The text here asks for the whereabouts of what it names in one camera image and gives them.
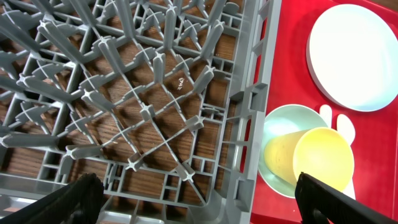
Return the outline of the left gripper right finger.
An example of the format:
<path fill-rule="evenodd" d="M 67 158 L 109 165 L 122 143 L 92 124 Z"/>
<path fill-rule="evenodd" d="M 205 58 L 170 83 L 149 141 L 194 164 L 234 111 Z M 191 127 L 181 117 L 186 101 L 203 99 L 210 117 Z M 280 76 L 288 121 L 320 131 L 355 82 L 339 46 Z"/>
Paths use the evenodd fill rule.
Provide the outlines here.
<path fill-rule="evenodd" d="M 298 177 L 295 199 L 302 223 L 397 224 L 395 220 L 303 172 Z"/>

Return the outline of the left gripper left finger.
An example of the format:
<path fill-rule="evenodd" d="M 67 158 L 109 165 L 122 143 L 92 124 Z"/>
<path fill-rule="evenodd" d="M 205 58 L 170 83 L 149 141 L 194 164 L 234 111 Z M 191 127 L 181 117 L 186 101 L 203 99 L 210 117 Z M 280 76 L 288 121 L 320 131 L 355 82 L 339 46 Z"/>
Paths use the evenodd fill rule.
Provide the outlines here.
<path fill-rule="evenodd" d="M 1 219 L 1 223 L 96 223 L 104 195 L 102 181 L 94 173 Z"/>

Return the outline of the yellow plastic cup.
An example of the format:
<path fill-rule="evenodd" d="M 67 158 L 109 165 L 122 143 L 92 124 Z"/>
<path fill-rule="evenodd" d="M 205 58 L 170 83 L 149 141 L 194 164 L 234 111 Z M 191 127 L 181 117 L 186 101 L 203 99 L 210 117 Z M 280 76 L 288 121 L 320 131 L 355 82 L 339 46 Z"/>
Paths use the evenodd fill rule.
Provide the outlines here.
<path fill-rule="evenodd" d="M 354 174 L 350 144 L 338 131 L 327 127 L 271 139 L 264 148 L 264 162 L 276 177 L 292 187 L 305 173 L 342 192 Z"/>

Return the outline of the light blue small bowl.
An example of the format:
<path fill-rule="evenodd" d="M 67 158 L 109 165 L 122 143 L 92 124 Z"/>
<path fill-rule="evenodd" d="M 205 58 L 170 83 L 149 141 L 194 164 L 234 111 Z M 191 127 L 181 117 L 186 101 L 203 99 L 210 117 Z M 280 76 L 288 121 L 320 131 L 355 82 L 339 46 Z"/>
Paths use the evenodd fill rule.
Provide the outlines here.
<path fill-rule="evenodd" d="M 266 144 L 277 136 L 318 127 L 328 128 L 319 111 L 315 111 L 304 105 L 290 104 L 280 106 L 266 116 L 258 172 L 273 191 L 287 198 L 294 198 L 296 187 L 288 185 L 267 168 L 264 162 L 264 148 Z M 353 178 L 342 192 L 351 198 L 355 197 Z"/>

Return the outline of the white plastic fork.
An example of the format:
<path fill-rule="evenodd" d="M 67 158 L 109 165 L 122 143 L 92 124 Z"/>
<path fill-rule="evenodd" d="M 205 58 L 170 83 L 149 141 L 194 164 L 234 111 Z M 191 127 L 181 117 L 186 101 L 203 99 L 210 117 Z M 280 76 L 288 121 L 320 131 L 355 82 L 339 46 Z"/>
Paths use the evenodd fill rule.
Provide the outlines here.
<path fill-rule="evenodd" d="M 332 125 L 332 108 L 329 105 L 321 105 L 319 109 L 319 114 L 325 121 L 326 125 L 330 128 Z"/>

